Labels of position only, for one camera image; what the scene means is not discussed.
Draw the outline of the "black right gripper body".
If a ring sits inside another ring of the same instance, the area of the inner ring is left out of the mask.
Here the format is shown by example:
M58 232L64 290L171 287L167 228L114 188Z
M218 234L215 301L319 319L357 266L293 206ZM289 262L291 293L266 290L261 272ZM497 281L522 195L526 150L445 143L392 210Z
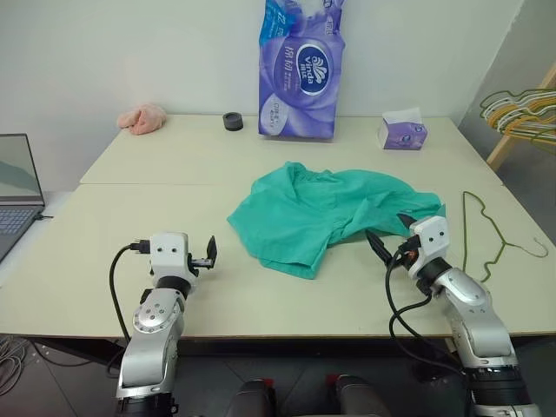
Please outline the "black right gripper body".
M404 267L409 270L416 262L419 256L420 237L411 236L403 242L393 256L392 263L394 268Z

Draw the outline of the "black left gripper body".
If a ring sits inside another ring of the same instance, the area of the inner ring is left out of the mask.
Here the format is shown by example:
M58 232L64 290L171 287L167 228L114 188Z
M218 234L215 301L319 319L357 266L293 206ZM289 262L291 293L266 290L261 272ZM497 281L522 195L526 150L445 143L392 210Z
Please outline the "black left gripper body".
M188 254L187 265L189 272L194 276L198 277L200 274L200 269L212 269L215 265L215 260L213 258L199 258L194 259L192 254Z

